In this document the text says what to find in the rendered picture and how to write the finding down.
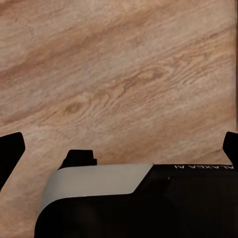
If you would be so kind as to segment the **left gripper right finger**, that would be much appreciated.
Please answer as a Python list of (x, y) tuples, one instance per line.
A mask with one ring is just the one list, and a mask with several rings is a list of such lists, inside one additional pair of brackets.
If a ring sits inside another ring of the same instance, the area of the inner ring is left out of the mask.
[(227, 132), (223, 150), (238, 171), (238, 134), (234, 132)]

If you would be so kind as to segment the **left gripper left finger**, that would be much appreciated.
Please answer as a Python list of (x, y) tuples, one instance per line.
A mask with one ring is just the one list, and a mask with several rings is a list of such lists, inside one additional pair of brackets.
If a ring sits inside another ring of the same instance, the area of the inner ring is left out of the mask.
[(0, 137), (0, 190), (24, 152), (25, 142), (21, 132)]

